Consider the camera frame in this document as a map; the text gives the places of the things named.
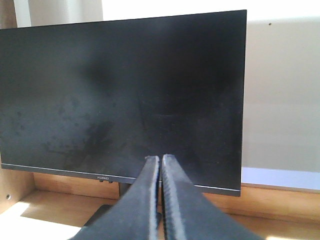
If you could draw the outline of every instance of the wooden desk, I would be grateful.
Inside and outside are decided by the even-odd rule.
[[[1,239],[67,240],[102,204],[116,200],[35,190],[0,214]],[[320,224],[231,215],[267,240],[320,240]],[[164,239],[162,224],[159,239]]]

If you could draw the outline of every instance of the monitor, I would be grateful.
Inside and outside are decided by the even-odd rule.
[[[245,10],[0,30],[4,169],[133,183],[173,154],[241,189]]]

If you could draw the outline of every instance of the wooden shelf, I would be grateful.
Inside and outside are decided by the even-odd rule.
[[[1,239],[67,240],[74,236],[102,204],[117,200],[35,190],[0,214]],[[268,240],[320,240],[319,223],[297,223],[231,215]],[[164,239],[162,225],[159,239]]]
[[[117,182],[34,173],[34,184],[36,189],[50,192],[119,198]],[[204,195],[228,214],[320,224],[320,192],[317,191],[243,184],[241,197],[211,193]]]

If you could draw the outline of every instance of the computer monitor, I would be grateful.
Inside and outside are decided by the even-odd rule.
[[[2,168],[133,183],[174,154],[241,189],[246,11],[0,30]]]

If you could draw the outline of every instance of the white wall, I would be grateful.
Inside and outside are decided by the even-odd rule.
[[[230,10],[248,10],[248,21],[319,16],[318,1],[102,0],[103,19],[137,19]]]
[[[14,0],[18,27],[102,21],[101,0]]]
[[[320,189],[319,43],[320,12],[248,22],[244,182]]]
[[[14,0],[16,24],[18,28],[31,27],[28,0]]]

